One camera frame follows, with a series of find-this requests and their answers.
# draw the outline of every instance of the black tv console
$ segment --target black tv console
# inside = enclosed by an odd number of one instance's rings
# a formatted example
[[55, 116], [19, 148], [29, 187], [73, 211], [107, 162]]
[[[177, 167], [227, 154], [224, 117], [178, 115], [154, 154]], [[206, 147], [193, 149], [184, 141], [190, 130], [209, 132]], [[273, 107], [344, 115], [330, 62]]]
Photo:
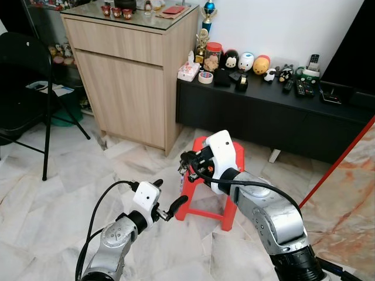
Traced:
[[230, 87], [178, 80], [176, 121], [187, 126], [220, 131], [273, 149], [333, 163], [374, 112], [347, 104], [329, 105], [297, 97], [295, 87], [282, 92], [283, 83], [272, 84], [249, 73], [246, 92]]

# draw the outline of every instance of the orange toy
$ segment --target orange toy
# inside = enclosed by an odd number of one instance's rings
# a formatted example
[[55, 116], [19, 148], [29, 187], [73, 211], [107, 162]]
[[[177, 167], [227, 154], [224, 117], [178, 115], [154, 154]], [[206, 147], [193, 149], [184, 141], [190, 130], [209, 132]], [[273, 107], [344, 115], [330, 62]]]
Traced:
[[262, 75], [270, 67], [270, 58], [264, 54], [257, 57], [254, 62], [253, 70], [255, 74]]

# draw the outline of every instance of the red cup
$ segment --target red cup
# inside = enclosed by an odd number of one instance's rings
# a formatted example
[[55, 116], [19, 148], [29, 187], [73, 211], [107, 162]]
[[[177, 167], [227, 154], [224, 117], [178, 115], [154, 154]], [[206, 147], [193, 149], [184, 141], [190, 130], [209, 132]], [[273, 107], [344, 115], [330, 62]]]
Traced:
[[121, 16], [121, 9], [120, 8], [112, 8], [112, 13], [115, 18], [119, 18]]
[[123, 9], [122, 14], [124, 15], [125, 19], [131, 19], [133, 17], [133, 10], [132, 9]]
[[105, 15], [105, 16], [111, 15], [111, 7], [110, 6], [102, 6], [101, 10], [103, 11], [103, 15]]

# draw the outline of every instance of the glass top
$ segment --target glass top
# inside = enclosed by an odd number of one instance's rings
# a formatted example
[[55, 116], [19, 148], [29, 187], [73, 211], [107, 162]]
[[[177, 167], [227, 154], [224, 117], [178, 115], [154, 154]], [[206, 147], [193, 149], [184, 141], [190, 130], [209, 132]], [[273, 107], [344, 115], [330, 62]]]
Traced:
[[178, 16], [176, 19], [159, 18], [156, 15], [160, 13], [160, 11], [164, 11], [171, 6], [175, 6], [176, 4], [181, 4], [182, 0], [179, 2], [167, 0], [165, 2], [166, 2], [166, 5], [164, 7], [162, 7], [158, 11], [155, 11], [155, 13], [152, 13], [151, 15], [145, 15], [145, 11], [137, 10], [133, 14], [132, 19], [130, 20], [125, 20], [123, 16], [121, 16], [121, 18], [116, 19], [113, 16], [112, 12], [111, 12], [111, 16], [104, 16], [100, 8], [101, 6], [104, 5], [104, 0], [97, 0], [95, 2], [90, 2], [88, 4], [75, 7], [73, 9], [63, 10], [61, 11], [61, 13], [64, 13], [67, 15], [84, 16], [87, 18], [110, 20], [112, 22], [119, 22], [119, 23], [123, 23], [127, 25], [143, 26], [145, 28], [167, 30], [176, 22], [180, 21], [182, 18], [184, 18], [186, 15], [188, 15], [189, 13], [191, 13], [192, 11], [194, 11], [194, 9], [198, 7], [198, 5], [196, 4], [192, 4], [190, 7], [186, 7], [182, 15]]

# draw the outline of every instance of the marble floor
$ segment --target marble floor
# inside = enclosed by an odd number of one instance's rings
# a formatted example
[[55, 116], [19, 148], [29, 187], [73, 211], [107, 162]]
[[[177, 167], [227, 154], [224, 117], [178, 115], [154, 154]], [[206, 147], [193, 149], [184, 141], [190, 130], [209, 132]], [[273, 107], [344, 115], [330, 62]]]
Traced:
[[[113, 182], [164, 179], [159, 200], [167, 209], [179, 196], [179, 155], [194, 138], [210, 135], [185, 128], [168, 157], [138, 143], [99, 136], [94, 119], [82, 126], [52, 127], [48, 180], [41, 181], [43, 156], [18, 145], [1, 147], [0, 161], [0, 280], [72, 281], [84, 244], [91, 212]], [[43, 149], [45, 127], [37, 125], [20, 141]], [[287, 191], [297, 202], [308, 194], [329, 165], [281, 152], [268, 163], [271, 149], [239, 141], [246, 150], [246, 170]], [[98, 209], [94, 229], [127, 212], [133, 192], [114, 188]], [[223, 196], [201, 186], [193, 198], [197, 208], [220, 212]], [[86, 264], [98, 247], [90, 244]], [[239, 212], [233, 229], [224, 232], [218, 221], [188, 215], [182, 221], [159, 221], [143, 232], [129, 254], [122, 280], [264, 280], [277, 281], [272, 264], [252, 224]]]

